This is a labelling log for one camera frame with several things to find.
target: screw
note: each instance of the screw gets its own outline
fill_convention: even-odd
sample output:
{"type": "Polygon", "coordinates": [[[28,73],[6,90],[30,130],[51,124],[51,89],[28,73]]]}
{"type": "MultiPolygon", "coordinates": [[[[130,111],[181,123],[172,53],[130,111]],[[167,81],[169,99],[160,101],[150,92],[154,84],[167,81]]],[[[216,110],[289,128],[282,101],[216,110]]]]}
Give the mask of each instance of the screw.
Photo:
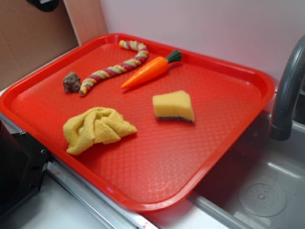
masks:
{"type": "Polygon", "coordinates": [[[25,130],[21,130],[21,131],[20,131],[20,134],[21,134],[21,135],[25,135],[26,133],[27,133],[27,132],[26,132],[25,130]]]}

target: tray rim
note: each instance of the tray rim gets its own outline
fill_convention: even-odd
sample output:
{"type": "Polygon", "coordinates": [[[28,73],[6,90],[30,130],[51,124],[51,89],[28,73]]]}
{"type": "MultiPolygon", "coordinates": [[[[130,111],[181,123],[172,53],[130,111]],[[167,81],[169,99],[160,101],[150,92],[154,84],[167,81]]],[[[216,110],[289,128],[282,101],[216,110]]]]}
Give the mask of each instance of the tray rim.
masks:
{"type": "Polygon", "coordinates": [[[47,64],[46,66],[38,69],[37,71],[31,73],[27,77],[21,79],[20,81],[13,84],[11,87],[9,87],[1,96],[0,96],[0,112],[2,112],[5,116],[7,116],[11,121],[13,121],[16,125],[18,125],[20,128],[26,130],[28,133],[30,133],[34,138],[36,138],[38,141],[40,141],[43,145],[47,145],[46,147],[54,154],[61,162],[69,166],[72,170],[77,172],[79,175],[84,177],[86,180],[88,180],[88,177],[90,177],[90,180],[88,180],[92,185],[94,185],[98,190],[103,191],[106,195],[110,196],[114,201],[121,204],[123,207],[137,211],[137,212],[151,212],[156,211],[160,209],[165,209],[173,204],[177,204],[183,199],[185,199],[195,188],[195,186],[203,179],[204,175],[212,168],[210,164],[216,164],[217,161],[226,153],[226,151],[229,149],[229,147],[234,143],[235,140],[243,133],[245,128],[241,128],[242,126],[249,126],[250,123],[259,115],[259,113],[263,110],[263,108],[267,105],[267,103],[272,99],[274,93],[275,93],[275,85],[272,81],[271,77],[267,75],[266,73],[249,68],[246,66],[242,66],[239,64],[235,64],[232,62],[220,60],[214,57],[198,54],[195,52],[190,52],[184,49],[178,49],[183,54],[184,58],[193,58],[191,63],[195,63],[197,61],[203,61],[207,64],[211,65],[212,67],[218,67],[218,68],[225,68],[233,70],[233,72],[236,73],[247,73],[253,75],[253,77],[256,77],[256,79],[253,79],[253,84],[255,83],[264,83],[265,88],[259,88],[262,94],[262,99],[260,101],[260,104],[255,107],[255,109],[252,110],[248,114],[248,116],[238,125],[237,128],[234,129],[233,132],[230,133],[230,135],[238,136],[232,143],[231,138],[226,138],[225,141],[216,149],[216,151],[206,160],[206,162],[200,167],[200,169],[190,178],[190,181],[186,183],[176,194],[172,195],[170,198],[167,198],[162,201],[158,202],[138,202],[131,198],[128,198],[128,196],[120,191],[117,187],[115,187],[112,183],[107,181],[106,179],[102,178],[101,176],[98,176],[96,173],[94,173],[91,170],[88,170],[88,168],[82,164],[80,161],[78,161],[76,158],[69,154],[63,154],[58,157],[57,153],[54,152],[60,152],[62,149],[58,145],[52,145],[51,147],[48,147],[48,139],[41,135],[40,133],[37,133],[37,131],[31,127],[31,125],[25,123],[21,117],[16,115],[13,111],[9,109],[10,102],[13,100],[13,98],[16,97],[16,95],[20,94],[21,92],[24,92],[28,90],[31,85],[36,84],[37,82],[40,82],[42,79],[38,77],[41,73],[45,71],[52,72],[53,69],[56,69],[57,64],[63,64],[68,63],[72,60],[76,60],[83,56],[85,52],[89,52],[92,50],[93,47],[97,48],[101,44],[109,44],[109,43],[118,43],[119,40],[137,40],[140,42],[143,42],[144,44],[153,43],[155,46],[158,46],[158,52],[164,52],[164,50],[168,49],[177,49],[175,47],[160,44],[158,42],[154,42],[147,39],[142,39],[139,37],[131,36],[128,34],[123,33],[112,33],[107,34],[103,36],[99,36],[95,39],[92,39],[91,41],[85,43],[82,46],[79,46],[72,51],[64,54],[58,59],[55,59],[51,63],[47,64]],[[97,186],[96,184],[102,184],[104,187],[108,187],[106,190],[101,190],[100,185],[97,186]]]}

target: orange carrot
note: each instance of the orange carrot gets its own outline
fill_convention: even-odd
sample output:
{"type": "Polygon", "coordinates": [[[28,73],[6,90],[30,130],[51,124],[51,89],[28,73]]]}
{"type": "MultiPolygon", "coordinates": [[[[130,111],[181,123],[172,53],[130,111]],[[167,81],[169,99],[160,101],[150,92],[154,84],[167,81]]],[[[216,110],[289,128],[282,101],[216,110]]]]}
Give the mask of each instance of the orange carrot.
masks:
{"type": "Polygon", "coordinates": [[[173,51],[166,58],[159,56],[132,75],[125,83],[123,83],[121,88],[130,88],[155,78],[168,70],[169,63],[180,61],[181,58],[181,53],[178,50],[173,51]]]}

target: sink basin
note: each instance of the sink basin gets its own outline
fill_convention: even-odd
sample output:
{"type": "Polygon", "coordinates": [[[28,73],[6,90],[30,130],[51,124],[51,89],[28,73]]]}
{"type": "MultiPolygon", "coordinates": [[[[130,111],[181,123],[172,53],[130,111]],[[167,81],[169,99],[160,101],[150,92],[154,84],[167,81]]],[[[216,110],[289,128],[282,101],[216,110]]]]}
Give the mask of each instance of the sink basin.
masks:
{"type": "Polygon", "coordinates": [[[195,192],[255,229],[305,228],[305,125],[275,141],[269,117],[256,118],[195,192]]]}

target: drain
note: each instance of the drain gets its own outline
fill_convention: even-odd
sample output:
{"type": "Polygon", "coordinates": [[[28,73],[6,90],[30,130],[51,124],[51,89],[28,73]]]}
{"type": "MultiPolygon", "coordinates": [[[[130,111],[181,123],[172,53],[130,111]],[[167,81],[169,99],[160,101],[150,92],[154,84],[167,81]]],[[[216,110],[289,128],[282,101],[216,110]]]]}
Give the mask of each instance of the drain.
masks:
{"type": "Polygon", "coordinates": [[[286,206],[284,190],[266,178],[245,182],[239,189],[239,200],[250,213],[270,217],[279,214],[286,206]]]}

